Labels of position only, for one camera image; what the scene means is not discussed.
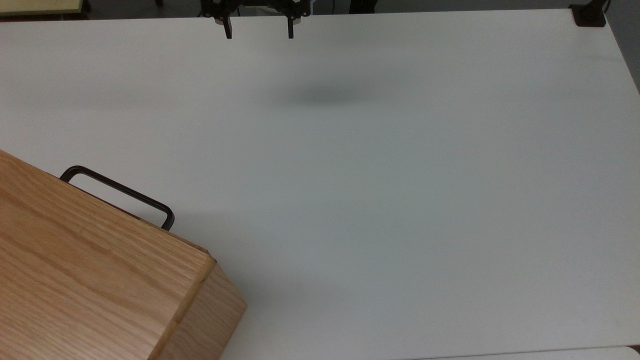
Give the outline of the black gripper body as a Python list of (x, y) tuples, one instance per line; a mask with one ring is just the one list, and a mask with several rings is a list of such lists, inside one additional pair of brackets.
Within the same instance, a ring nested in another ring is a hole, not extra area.
[(217, 20), (227, 19), (240, 6), (271, 7), (291, 20), (304, 16), (303, 0), (201, 0), (200, 5), (202, 16)]

